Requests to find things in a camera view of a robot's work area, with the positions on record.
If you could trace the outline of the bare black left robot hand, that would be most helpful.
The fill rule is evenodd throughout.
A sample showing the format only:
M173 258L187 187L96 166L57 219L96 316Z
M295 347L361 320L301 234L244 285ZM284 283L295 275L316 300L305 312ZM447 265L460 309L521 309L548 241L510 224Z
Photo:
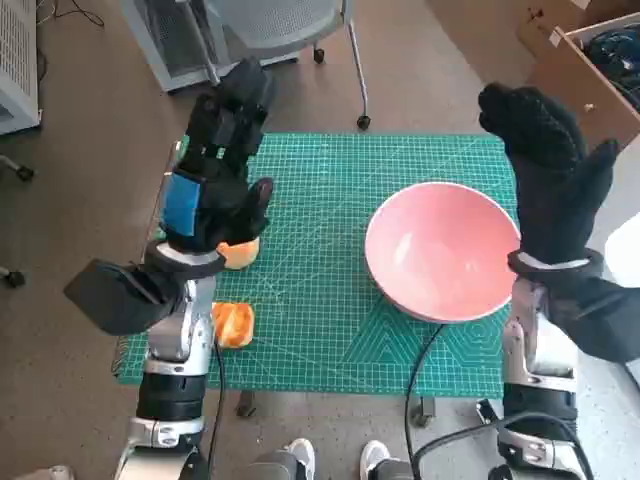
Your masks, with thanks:
M248 181L275 95L270 73L244 59L191 111L179 160L164 197L160 225L172 248L207 253L257 238L268 225L273 180Z

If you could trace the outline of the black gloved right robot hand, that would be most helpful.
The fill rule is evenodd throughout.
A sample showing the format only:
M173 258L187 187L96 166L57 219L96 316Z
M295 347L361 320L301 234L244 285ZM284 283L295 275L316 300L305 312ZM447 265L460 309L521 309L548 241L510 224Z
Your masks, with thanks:
M535 87L490 83L478 104L481 127L503 141L514 171L520 251L546 265L586 260L619 143L589 149L574 116Z

